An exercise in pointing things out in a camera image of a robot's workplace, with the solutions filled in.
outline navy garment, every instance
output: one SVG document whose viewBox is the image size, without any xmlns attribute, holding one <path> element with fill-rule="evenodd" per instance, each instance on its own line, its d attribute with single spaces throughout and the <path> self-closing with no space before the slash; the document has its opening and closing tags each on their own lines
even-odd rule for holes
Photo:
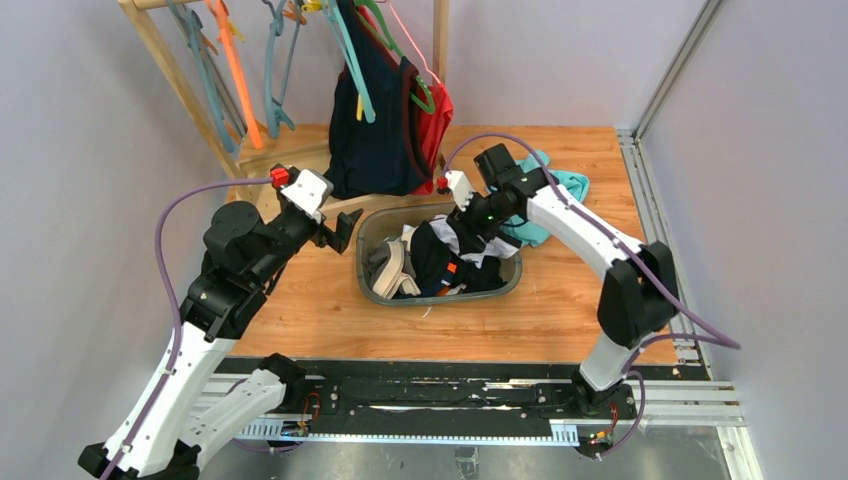
<svg viewBox="0 0 848 480">
<path fill-rule="evenodd" d="M 486 257 L 482 267 L 477 268 L 451 252 L 439 240 L 429 222 L 422 222 L 413 232 L 409 258 L 415 270 L 415 284 L 422 297 L 435 296 L 445 287 L 452 288 L 463 283 L 466 285 L 465 293 L 487 292 L 506 285 L 500 277 L 500 259 Z M 449 270 L 449 264 L 455 265 L 455 271 Z"/>
<path fill-rule="evenodd" d="M 407 195 L 431 181 L 427 158 L 418 141 L 418 108 L 409 94 L 419 93 L 418 70 L 406 57 L 398 65 L 382 43 L 362 25 L 353 0 L 339 0 L 339 11 L 356 49 L 359 67 L 376 119 L 356 119 L 359 92 L 347 65 L 336 85 L 330 119 L 330 168 L 333 196 L 346 199 L 382 193 Z"/>
</svg>

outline teal hanger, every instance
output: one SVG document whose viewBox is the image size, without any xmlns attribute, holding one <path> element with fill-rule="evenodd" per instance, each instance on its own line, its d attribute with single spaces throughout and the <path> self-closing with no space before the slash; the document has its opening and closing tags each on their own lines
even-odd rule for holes
<svg viewBox="0 0 848 480">
<path fill-rule="evenodd" d="M 268 46 L 265 48 L 265 119 L 268 122 L 268 136 L 276 139 L 280 136 L 280 123 L 285 123 L 289 127 L 289 130 L 294 130 L 294 122 L 288 115 L 286 115 L 286 112 L 283 111 L 283 101 L 286 98 L 286 87 L 288 87 L 289 83 L 291 62 L 292 57 L 294 56 L 294 46 L 297 43 L 297 34 L 300 31 L 300 16 L 303 15 L 303 12 L 300 10 L 300 2 L 295 0 L 295 3 L 297 4 L 295 13 L 298 16 L 298 21 L 295 22 L 296 26 L 294 27 L 294 38 L 292 38 L 292 44 L 289 48 L 289 58 L 286 61 L 286 72 L 283 76 L 283 86 L 280 90 L 280 99 L 277 100 L 274 98 L 274 93 L 272 92 L 271 87 L 272 75 L 274 73 L 274 44 L 276 43 L 277 37 L 283 34 L 283 22 L 285 20 L 283 17 L 283 7 L 286 5 L 286 0 L 280 0 L 277 8 L 274 8 L 269 0 L 262 0 L 262 3 L 268 5 L 274 19 L 271 22 L 271 32 L 268 34 Z"/>
<path fill-rule="evenodd" d="M 203 23 L 200 22 L 200 17 L 197 16 L 194 10 L 186 8 L 185 15 L 180 13 L 176 5 L 174 5 L 173 0 L 168 0 L 168 9 L 171 11 L 171 15 L 177 20 L 177 25 L 180 26 L 186 38 L 188 38 L 188 46 L 194 57 L 197 72 L 200 74 L 200 81 L 203 84 L 203 91 L 206 93 L 206 101 L 209 103 L 209 110 L 212 114 L 212 120 L 215 122 L 215 130 L 218 131 L 218 137 L 221 138 L 224 149 L 228 153 L 233 153 L 235 151 L 235 144 L 229 130 L 227 130 L 227 126 L 224 124 L 221 99 L 218 96 L 218 90 L 212 84 L 209 68 L 206 63 L 209 61 L 209 50 L 200 40 L 200 31 L 203 29 Z"/>
<path fill-rule="evenodd" d="M 365 111 L 365 121 L 374 123 L 376 114 L 374 106 L 371 104 L 371 97 L 368 95 L 368 87 L 365 85 L 365 79 L 362 77 L 362 70 L 359 68 L 359 61 L 356 58 L 356 49 L 353 48 L 353 42 L 350 40 L 350 34 L 344 24 L 339 5 L 336 0 L 321 0 L 321 10 L 324 16 L 327 17 L 327 23 L 330 24 L 330 29 L 336 36 L 336 41 L 339 42 L 339 47 L 345 56 L 350 76 L 353 78 L 353 83 L 356 85 L 356 90 L 362 98 L 362 106 Z"/>
<path fill-rule="evenodd" d="M 405 57 L 406 55 L 403 54 L 403 52 L 400 50 L 400 47 L 395 42 L 395 39 L 392 38 L 392 35 L 389 33 L 389 27 L 386 25 L 386 20 L 383 18 L 383 14 L 382 12 L 380 12 L 380 7 L 377 6 L 377 3 L 374 2 L 374 0 L 354 0 L 353 4 L 357 7 L 361 7 L 364 5 L 368 10 L 371 10 L 371 13 L 374 14 L 375 18 L 377 18 L 377 23 L 380 24 L 380 28 L 386 35 L 385 39 L 381 37 L 376 30 L 374 30 L 374 27 L 372 27 L 371 24 L 368 23 L 368 20 L 364 16 L 362 16 L 361 13 L 359 13 L 359 10 L 357 10 L 356 14 L 359 15 L 359 21 L 362 22 L 362 24 L 365 25 L 368 30 L 371 30 L 371 33 L 374 34 L 374 37 L 380 40 L 380 42 L 382 42 L 383 45 L 385 45 L 386 48 L 389 49 L 389 51 L 397 53 L 398 56 L 401 58 Z M 416 105 L 421 107 L 422 110 L 429 114 L 432 114 L 436 111 L 436 103 L 433 101 L 433 95 L 430 93 L 430 89 L 427 88 L 427 85 L 424 83 L 424 80 L 421 79 L 421 75 L 416 75 L 415 81 L 418 83 L 419 86 L 421 86 L 421 89 L 424 91 L 424 96 L 427 97 L 427 103 L 425 104 L 420 98 L 418 98 L 417 95 L 415 95 L 414 92 L 410 93 L 409 97 L 412 99 L 413 102 L 416 103 Z"/>
</svg>

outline gray floor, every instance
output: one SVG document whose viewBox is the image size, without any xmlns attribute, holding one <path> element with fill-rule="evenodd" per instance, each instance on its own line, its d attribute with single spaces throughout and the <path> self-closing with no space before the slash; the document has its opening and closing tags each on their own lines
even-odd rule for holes
<svg viewBox="0 0 848 480">
<path fill-rule="evenodd" d="M 656 427 L 601 463 L 571 448 L 312 443 L 283 455 L 225 447 L 202 480 L 729 479 L 715 429 Z"/>
</svg>

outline clothing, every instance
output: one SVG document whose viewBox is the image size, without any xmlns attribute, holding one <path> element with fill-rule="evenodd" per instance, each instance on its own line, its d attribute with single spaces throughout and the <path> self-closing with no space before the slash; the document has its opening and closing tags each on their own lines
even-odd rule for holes
<svg viewBox="0 0 848 480">
<path fill-rule="evenodd" d="M 444 83 L 430 87 L 430 94 L 436 110 L 430 114 L 421 108 L 418 110 L 418 139 L 421 141 L 421 151 L 427 158 L 430 172 L 436 171 L 436 162 L 439 160 L 439 146 L 442 138 L 453 119 L 453 102 Z M 413 195 L 429 195 L 433 193 L 433 181 L 430 180 L 412 192 Z"/>
<path fill-rule="evenodd" d="M 428 222 L 422 222 L 413 232 L 409 256 L 422 296 L 445 295 L 461 284 L 466 285 L 466 292 L 496 290 L 506 285 L 500 278 L 499 259 L 486 257 L 477 268 L 442 243 Z"/>
<path fill-rule="evenodd" d="M 536 150 L 536 153 L 542 157 L 542 161 L 545 165 L 551 163 L 550 157 L 548 157 L 545 152 Z M 539 168 L 539 162 L 536 161 L 536 158 L 533 157 L 533 155 L 528 155 L 526 159 L 517 160 L 515 163 L 521 167 L 521 170 L 525 173 L 535 168 Z M 589 179 L 585 175 L 567 172 L 565 170 L 551 170 L 550 172 L 554 178 L 559 180 L 561 185 L 564 185 L 565 188 L 568 189 L 568 193 L 574 196 L 578 202 L 582 203 L 583 200 L 586 199 L 586 194 L 589 193 Z M 527 221 L 518 215 L 510 217 L 510 219 L 501 226 L 501 231 L 511 237 L 521 240 L 521 246 L 529 244 L 534 247 L 538 247 L 551 236 L 550 232 L 544 228 Z"/>
<path fill-rule="evenodd" d="M 454 229 L 448 224 L 447 215 L 436 215 L 430 221 L 430 226 L 436 232 L 436 236 L 445 245 L 450 248 L 451 252 L 459 255 L 459 258 L 467 262 L 473 263 L 477 268 L 483 266 L 483 259 L 487 256 L 498 258 L 509 258 L 518 252 L 518 247 L 510 245 L 501 238 L 494 238 L 486 244 L 486 248 L 482 252 L 471 251 L 468 248 L 462 248 L 459 237 Z"/>
<path fill-rule="evenodd" d="M 365 278 L 371 290 L 383 298 L 400 291 L 421 295 L 415 283 L 415 270 L 401 242 L 383 242 L 365 259 Z"/>
<path fill-rule="evenodd" d="M 406 57 L 400 65 L 392 59 L 361 24 L 353 0 L 339 0 L 338 6 L 377 115 L 374 123 L 356 119 L 359 92 L 345 67 L 336 85 L 330 166 L 324 177 L 340 199 L 370 193 L 406 195 L 432 181 L 418 139 L 418 108 L 409 97 L 411 92 L 421 95 L 414 81 L 418 71 Z"/>
</svg>

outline teal shirt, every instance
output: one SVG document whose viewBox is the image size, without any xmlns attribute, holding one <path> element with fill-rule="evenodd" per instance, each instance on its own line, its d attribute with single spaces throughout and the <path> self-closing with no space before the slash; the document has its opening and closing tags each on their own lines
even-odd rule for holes
<svg viewBox="0 0 848 480">
<path fill-rule="evenodd" d="M 545 162 L 545 165 L 551 163 L 550 157 L 548 157 L 545 152 L 536 150 L 536 153 L 539 154 L 542 161 Z M 528 155 L 524 160 L 516 160 L 515 163 L 521 167 L 525 173 L 533 170 L 534 168 L 539 168 L 539 162 L 537 162 L 532 155 Z M 573 195 L 578 202 L 583 203 L 583 200 L 586 199 L 586 194 L 589 192 L 589 178 L 586 177 L 586 175 L 567 172 L 565 170 L 551 170 L 550 172 L 557 180 L 559 180 L 561 185 L 565 185 L 568 192 Z M 518 215 L 513 216 L 505 224 L 503 224 L 501 226 L 501 230 L 507 235 L 521 240 L 522 247 L 528 244 L 538 247 L 551 236 L 550 232 L 544 228 L 532 222 L 525 221 Z"/>
</svg>

